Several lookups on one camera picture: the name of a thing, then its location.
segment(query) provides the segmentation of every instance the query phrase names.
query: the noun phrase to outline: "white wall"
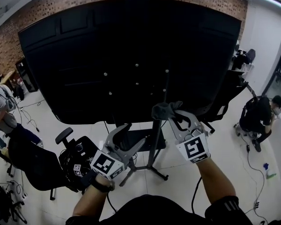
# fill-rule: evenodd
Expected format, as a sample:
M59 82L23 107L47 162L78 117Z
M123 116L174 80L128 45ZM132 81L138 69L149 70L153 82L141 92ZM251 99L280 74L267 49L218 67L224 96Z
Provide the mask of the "white wall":
M249 1L240 48L256 51L254 68L246 81L260 95L281 55L281 8L262 0Z

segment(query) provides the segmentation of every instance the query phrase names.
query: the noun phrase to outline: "black shirt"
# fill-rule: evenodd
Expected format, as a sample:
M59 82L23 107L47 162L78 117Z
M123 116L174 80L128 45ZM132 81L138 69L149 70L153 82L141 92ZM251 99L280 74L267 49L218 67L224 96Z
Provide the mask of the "black shirt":
M189 213L172 200L152 195L143 195L126 203L116 214L100 224L234 224L252 225L248 217L238 206L235 196L224 197L212 204L205 217ZM95 225L99 221L87 217L71 217L66 225Z
M272 118L270 100L267 97L262 97L256 107L247 112L245 118L247 122L260 123L260 121L263 121L263 125L270 125Z

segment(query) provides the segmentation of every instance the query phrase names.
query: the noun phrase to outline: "white tile floor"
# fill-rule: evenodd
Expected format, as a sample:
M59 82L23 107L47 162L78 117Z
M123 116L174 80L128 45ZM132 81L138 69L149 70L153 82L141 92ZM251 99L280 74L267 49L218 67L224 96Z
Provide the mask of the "white tile floor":
M247 163L247 153L244 141L236 136L233 125L238 122L242 108L247 100L251 98L248 90L244 90L239 96L230 102L229 109L224 118L212 123L216 132L208 138L208 144L213 160L219 165L223 172L231 180L237 195L240 199L240 207L244 211L252 208L256 199L257 192L262 187L262 176L259 172L249 168ZM40 101L43 96L40 92L29 94L19 106L29 105ZM98 147L102 146L106 139L107 131L102 122L95 125L72 125L59 122L51 112L48 104L44 101L40 106L33 105L25 108L30 113L32 119L37 122L40 129L38 135L44 141L44 148L55 152L59 156L64 149L63 144L56 145L55 137L67 127L72 127L74 132L69 138L78 139L79 137L88 136ZM20 121L18 112L15 116ZM26 124L27 120L22 116L24 127L37 133L31 124ZM133 124L132 129L151 128L152 123ZM108 125L111 131L115 126ZM167 122L162 128L167 148L162 150L155 162L155 167L163 174L169 175L167 181L156 177L151 171L139 171L127 181L124 187L116 186L115 191L110 193L110 200L116 209L121 208L126 202L143 194L161 195L172 199L180 204L185 210L191 211L191 200L198 179L199 171L196 165L186 162L182 155L174 146L174 134ZM250 162L255 168L262 171L263 164L269 163L271 169L278 173L276 162L273 156L271 144L265 140L262 144L262 152L257 153L251 146ZM148 153L138 153L137 166L145 165L148 161ZM0 182L10 180L6 174L8 164L0 158ZM125 177L128 171L121 173L116 178L116 184ZM21 172L15 171L14 179L22 183ZM22 207L22 214L26 217L28 224L32 225L61 225L65 224L66 219L72 214L73 208L81 197L80 193L74 193L65 187L58 188L56 191L56 200L50 201L50 192L41 192L34 189L28 182L23 173L24 190L28 194L25 205ZM263 192L259 198L260 208L257 212L266 217L268 221L281 219L281 182L279 173L270 180L265 181ZM200 184L194 208L197 214L204 216L206 208L210 205L204 187ZM101 219L108 218L113 214L108 202L105 202ZM257 217L253 211L248 213L249 219L254 224L259 224L262 219Z

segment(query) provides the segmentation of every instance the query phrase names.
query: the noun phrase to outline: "black monitor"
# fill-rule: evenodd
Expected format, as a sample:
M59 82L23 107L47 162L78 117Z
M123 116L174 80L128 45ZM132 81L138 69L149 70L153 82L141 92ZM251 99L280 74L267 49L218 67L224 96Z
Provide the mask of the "black monitor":
M199 5L105 0L46 17L19 32L28 66L66 124L151 121L163 101L203 115L228 70L241 21Z

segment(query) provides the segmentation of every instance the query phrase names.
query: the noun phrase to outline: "black cap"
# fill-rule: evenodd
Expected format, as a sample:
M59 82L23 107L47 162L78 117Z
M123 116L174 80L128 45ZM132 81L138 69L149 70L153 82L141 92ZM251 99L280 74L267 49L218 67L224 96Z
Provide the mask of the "black cap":
M280 96L275 96L273 99L272 99L272 102L277 104L279 108L281 108L281 97Z

